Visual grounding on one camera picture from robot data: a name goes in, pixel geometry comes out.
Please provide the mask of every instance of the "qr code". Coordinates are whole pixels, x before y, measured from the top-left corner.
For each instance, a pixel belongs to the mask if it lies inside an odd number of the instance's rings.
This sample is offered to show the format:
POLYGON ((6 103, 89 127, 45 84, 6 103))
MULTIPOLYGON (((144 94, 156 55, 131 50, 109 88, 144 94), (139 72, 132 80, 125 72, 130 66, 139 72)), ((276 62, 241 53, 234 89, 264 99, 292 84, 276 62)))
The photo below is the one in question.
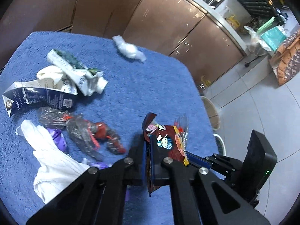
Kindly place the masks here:
POLYGON ((71 108, 72 107, 72 102, 73 102, 72 99, 64 99, 62 105, 64 107, 71 108))

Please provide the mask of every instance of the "metal screw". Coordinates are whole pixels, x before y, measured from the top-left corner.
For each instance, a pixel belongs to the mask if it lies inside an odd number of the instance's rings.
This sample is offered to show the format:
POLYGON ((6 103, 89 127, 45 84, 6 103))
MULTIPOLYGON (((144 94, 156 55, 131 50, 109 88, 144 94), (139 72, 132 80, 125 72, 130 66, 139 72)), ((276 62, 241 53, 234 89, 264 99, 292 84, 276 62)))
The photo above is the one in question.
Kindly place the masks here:
POLYGON ((165 157, 165 158, 163 159, 163 161, 164 161, 165 163, 171 164, 171 163, 173 162, 173 159, 172 159, 171 157, 165 157))
POLYGON ((199 172, 203 175, 208 174, 209 170, 206 167, 199 168, 199 172))
POLYGON ((90 167, 88 169, 88 173, 90 173, 90 174, 96 174, 97 172, 98 172, 98 168, 96 168, 96 167, 90 167))
POLYGON ((126 164, 131 164, 131 163, 133 163, 133 159, 130 158, 130 157, 126 157, 126 158, 124 159, 124 162, 125 162, 126 164))

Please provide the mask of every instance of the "white countertop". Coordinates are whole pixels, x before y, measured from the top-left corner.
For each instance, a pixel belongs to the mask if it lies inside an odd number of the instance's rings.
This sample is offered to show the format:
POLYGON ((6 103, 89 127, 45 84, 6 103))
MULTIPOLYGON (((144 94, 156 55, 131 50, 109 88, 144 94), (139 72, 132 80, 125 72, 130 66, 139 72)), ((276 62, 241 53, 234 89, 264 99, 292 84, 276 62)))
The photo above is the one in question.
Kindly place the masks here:
POLYGON ((195 3, 197 3, 200 7, 205 9, 208 14, 210 14, 212 17, 215 18, 216 21, 218 21, 230 34, 231 36, 236 40, 236 42, 240 45, 240 47, 243 49, 243 51, 248 54, 247 46, 245 42, 242 40, 242 38, 238 35, 238 33, 229 25, 229 23, 220 15, 218 14, 214 9, 212 9, 206 2, 203 0, 192 0, 195 3))

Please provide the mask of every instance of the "blue fabric surface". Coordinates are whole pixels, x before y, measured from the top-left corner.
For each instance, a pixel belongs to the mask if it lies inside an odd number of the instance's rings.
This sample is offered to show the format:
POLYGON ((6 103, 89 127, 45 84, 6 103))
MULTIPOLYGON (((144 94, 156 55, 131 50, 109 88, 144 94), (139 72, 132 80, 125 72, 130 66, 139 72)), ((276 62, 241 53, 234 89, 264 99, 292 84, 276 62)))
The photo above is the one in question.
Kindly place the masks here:
MULTIPOLYGON (((104 71, 108 84, 103 94, 81 95, 73 111, 83 113, 91 121, 107 123, 120 134, 127 149, 142 140, 142 121, 148 112, 156 113, 155 120, 164 125, 173 124, 175 118, 186 113, 190 121, 187 150, 199 156, 217 152, 208 116, 188 69, 174 58, 144 48, 140 50, 147 60, 142 64, 121 56, 112 40, 63 32, 34 32, 19 46, 1 74, 0 92, 14 81, 35 80, 38 70, 49 65, 46 56, 53 48, 69 51, 86 66, 104 71)), ((31 146, 15 134, 16 127, 25 119, 39 124, 38 107, 31 105, 9 118, 4 104, 0 104, 0 197, 20 225, 44 205, 33 190, 40 165, 31 146)), ((64 136, 74 159, 81 162, 82 158, 88 158, 65 131, 64 136)), ((107 164, 124 157, 109 153, 104 145, 100 152, 107 164)), ((173 224, 169 188, 161 187, 150 198, 146 188, 131 187, 123 224, 173 224)))

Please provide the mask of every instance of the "green plastic object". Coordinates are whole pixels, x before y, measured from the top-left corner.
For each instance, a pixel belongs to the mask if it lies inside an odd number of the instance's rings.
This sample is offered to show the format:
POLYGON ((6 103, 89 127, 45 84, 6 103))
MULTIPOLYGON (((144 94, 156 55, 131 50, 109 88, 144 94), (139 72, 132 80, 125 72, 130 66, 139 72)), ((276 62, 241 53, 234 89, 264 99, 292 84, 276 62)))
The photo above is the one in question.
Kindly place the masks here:
POLYGON ((274 27, 263 33, 260 38, 275 52, 287 37, 278 29, 278 27, 274 27))
POLYGON ((260 34, 261 32, 263 32, 264 30, 266 30, 267 28, 269 28, 272 23, 274 22, 275 17, 270 18, 264 25, 262 25, 256 33, 260 34))

